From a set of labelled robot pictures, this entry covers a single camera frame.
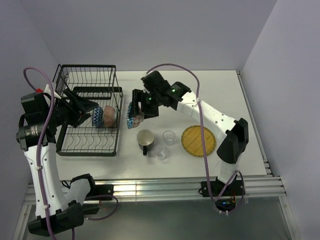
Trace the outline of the orange patterned bowl zigzag outside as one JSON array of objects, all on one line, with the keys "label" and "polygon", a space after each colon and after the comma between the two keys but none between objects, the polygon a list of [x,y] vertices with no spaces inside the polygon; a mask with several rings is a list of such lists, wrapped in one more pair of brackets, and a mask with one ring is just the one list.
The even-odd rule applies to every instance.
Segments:
[{"label": "orange patterned bowl zigzag outside", "polygon": [[103,123],[103,109],[100,106],[95,107],[91,113],[91,124],[93,127],[100,127]]}]

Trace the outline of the blue triangle patterned bowl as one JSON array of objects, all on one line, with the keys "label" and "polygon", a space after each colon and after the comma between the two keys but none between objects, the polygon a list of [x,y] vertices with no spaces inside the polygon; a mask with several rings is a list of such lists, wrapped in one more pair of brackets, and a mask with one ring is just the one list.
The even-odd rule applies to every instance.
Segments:
[{"label": "blue triangle patterned bowl", "polygon": [[138,107],[138,115],[130,117],[130,113],[133,112],[133,103],[130,102],[127,108],[126,124],[128,129],[138,127],[144,121],[144,113],[141,108]]}]

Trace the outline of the pink floral patterned bowl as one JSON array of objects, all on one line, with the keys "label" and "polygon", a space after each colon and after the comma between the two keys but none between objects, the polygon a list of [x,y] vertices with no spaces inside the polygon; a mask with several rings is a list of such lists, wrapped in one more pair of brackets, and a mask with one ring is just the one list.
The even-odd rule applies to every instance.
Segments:
[{"label": "pink floral patterned bowl", "polygon": [[117,120],[116,110],[109,105],[106,105],[103,111],[103,122],[107,128],[112,127]]}]

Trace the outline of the black mug white inside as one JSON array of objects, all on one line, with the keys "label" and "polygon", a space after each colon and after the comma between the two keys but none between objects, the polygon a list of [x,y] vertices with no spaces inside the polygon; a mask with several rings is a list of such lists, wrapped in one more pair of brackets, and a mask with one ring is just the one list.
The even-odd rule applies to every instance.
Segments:
[{"label": "black mug white inside", "polygon": [[154,147],[155,136],[152,131],[142,129],[137,133],[136,141],[142,150],[142,154],[147,156],[148,152]]}]

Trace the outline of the clear faceted glass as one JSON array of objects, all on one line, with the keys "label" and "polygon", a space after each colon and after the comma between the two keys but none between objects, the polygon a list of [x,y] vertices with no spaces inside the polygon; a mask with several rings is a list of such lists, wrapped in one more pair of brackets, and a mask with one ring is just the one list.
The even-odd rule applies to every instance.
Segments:
[{"label": "clear faceted glass", "polygon": [[164,141],[164,143],[167,145],[167,146],[171,146],[174,144],[175,142],[175,138],[176,138],[176,135],[173,131],[171,130],[166,130],[163,134],[162,134],[162,139]]}]

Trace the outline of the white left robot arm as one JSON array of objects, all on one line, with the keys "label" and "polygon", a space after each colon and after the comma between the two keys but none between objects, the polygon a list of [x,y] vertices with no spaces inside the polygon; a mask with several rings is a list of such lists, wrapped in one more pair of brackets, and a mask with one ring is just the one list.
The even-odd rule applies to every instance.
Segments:
[{"label": "white left robot arm", "polygon": [[28,223],[31,234],[52,237],[83,225],[83,202],[96,197],[98,188],[90,174],[74,177],[67,193],[62,190],[56,162],[56,132],[62,125],[78,127],[90,118],[97,103],[66,89],[55,103],[47,93],[21,97],[24,114],[16,140],[28,161],[36,197],[35,219]]}]

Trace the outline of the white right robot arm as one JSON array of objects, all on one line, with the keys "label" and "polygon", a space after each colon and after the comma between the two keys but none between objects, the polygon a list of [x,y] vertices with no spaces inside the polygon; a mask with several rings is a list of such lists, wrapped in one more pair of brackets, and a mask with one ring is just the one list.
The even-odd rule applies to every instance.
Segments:
[{"label": "white right robot arm", "polygon": [[233,188],[233,174],[238,169],[238,160],[249,143],[248,122],[227,116],[205,101],[199,99],[189,87],[181,82],[170,85],[167,81],[163,89],[134,89],[132,91],[129,116],[143,113],[146,119],[159,116],[159,107],[165,106],[181,112],[202,123],[216,139],[216,154],[221,160],[216,183],[217,191],[229,194]]}]

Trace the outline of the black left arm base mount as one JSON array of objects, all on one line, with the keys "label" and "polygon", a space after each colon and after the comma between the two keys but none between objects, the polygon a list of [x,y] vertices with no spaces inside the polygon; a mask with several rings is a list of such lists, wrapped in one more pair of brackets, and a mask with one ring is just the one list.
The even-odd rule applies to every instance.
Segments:
[{"label": "black left arm base mount", "polygon": [[85,215],[95,215],[101,207],[102,201],[111,201],[110,197],[114,194],[114,186],[112,184],[96,184],[94,191],[87,194],[86,201],[98,201],[98,203],[83,203],[83,212]]}]

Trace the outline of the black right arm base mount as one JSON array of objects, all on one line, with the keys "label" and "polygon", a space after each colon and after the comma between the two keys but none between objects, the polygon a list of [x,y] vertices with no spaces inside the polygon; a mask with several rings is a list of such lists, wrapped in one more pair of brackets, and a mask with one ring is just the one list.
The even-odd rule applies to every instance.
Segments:
[{"label": "black right arm base mount", "polygon": [[[212,191],[212,195],[214,198],[216,198],[221,190],[223,189],[225,185],[221,182],[218,182],[217,180],[215,181],[210,181],[210,187]],[[203,196],[204,198],[209,198],[209,190],[208,190],[208,185],[206,181],[202,181],[200,183],[200,189],[198,190],[198,193]],[[236,197],[241,197],[242,195],[245,195],[246,191],[243,187],[242,181],[241,180],[235,180],[231,184],[229,184],[224,192],[222,193],[222,197],[231,197],[231,196],[236,196]]]}]

